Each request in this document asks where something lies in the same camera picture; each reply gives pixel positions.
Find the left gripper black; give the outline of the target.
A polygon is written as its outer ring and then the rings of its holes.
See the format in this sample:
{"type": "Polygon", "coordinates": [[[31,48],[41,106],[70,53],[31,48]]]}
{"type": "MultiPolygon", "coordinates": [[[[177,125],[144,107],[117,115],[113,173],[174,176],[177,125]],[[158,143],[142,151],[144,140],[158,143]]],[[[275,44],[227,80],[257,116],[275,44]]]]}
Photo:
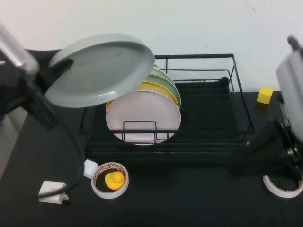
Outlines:
{"type": "MultiPolygon", "coordinates": [[[[73,65],[72,59],[65,59],[53,66],[45,68],[41,72],[41,88],[46,92],[51,85],[73,65]]],[[[46,129],[50,130],[59,124],[59,117],[55,113],[49,101],[44,97],[39,87],[28,75],[23,75],[24,92],[27,97],[24,109],[33,116],[46,129]]]]}

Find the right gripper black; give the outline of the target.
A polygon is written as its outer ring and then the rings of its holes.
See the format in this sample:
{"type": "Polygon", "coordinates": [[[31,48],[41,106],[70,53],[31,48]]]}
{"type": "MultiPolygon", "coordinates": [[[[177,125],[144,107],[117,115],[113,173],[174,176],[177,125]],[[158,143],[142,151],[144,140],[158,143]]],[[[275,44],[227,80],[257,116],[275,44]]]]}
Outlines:
{"type": "Polygon", "coordinates": [[[274,157],[275,169],[303,179],[303,142],[284,122],[270,119],[243,149],[244,157],[274,157]]]}

